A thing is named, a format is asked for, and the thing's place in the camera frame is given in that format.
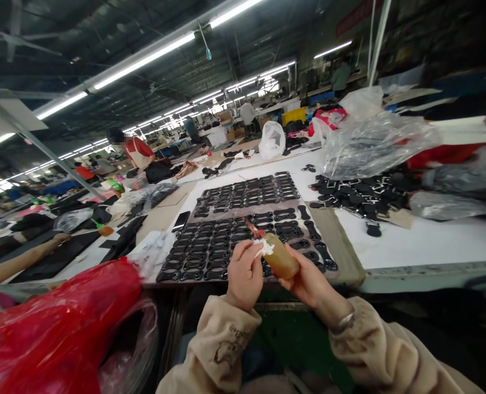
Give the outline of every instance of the smartphone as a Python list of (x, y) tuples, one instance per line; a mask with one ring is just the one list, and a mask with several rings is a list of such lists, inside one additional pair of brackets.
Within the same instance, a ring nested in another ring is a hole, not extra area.
[(181, 231), (185, 224), (187, 224), (188, 217), (190, 216), (190, 211), (182, 212), (179, 214), (176, 220), (176, 224), (173, 225), (172, 232)]

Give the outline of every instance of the hair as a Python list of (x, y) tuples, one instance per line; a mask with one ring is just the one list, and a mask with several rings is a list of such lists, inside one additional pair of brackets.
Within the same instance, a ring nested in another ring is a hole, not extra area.
[(111, 128), (107, 133), (108, 142), (112, 145), (119, 145), (123, 143), (126, 139), (124, 133), (120, 128)]

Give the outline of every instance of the ceiling fan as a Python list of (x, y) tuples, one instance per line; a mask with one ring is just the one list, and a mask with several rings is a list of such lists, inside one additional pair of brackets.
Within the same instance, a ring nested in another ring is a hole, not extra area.
[(13, 57), (15, 56), (15, 48), (17, 46), (24, 45), (26, 47), (34, 48), (43, 52), (47, 52), (52, 55), (62, 56), (61, 53), (52, 51), (48, 48), (42, 47), (31, 43), (30, 41), (44, 39), (44, 38), (54, 38), (63, 34), (63, 32), (58, 33), (45, 33), (45, 34), (27, 34), (24, 36), (20, 35), (22, 23), (22, 0), (11, 0), (11, 19), (9, 33), (4, 33), (0, 31), (0, 41), (6, 41), (8, 43), (8, 53), (6, 55), (6, 60), (8, 62), (13, 62)]

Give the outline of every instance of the red shirt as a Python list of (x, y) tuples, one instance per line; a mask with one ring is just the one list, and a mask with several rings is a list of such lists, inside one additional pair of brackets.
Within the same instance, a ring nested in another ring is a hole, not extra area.
[(150, 157), (154, 156), (155, 153), (153, 150), (150, 149), (148, 145), (146, 145), (143, 141), (141, 141), (139, 138), (134, 137), (134, 138), (127, 138), (126, 139), (126, 144), (125, 144), (125, 151), (130, 157), (130, 160), (132, 160), (132, 156), (130, 155), (131, 152), (135, 152), (135, 147), (137, 147), (137, 151), (141, 153), (143, 156)]
[(84, 179), (92, 179), (95, 175), (91, 173), (90, 169), (85, 166), (75, 167), (77, 174), (81, 175)]

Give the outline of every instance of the beige sweatshirt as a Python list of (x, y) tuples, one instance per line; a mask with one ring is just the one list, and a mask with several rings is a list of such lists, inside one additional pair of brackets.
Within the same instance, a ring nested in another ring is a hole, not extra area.
[[(355, 381), (386, 393), (483, 393), (457, 370), (436, 360), (410, 331), (385, 323), (365, 300), (351, 328), (329, 335), (331, 348)], [(241, 387), (240, 356), (261, 317), (209, 297), (190, 341), (184, 364), (173, 367), (157, 393), (236, 393)]]

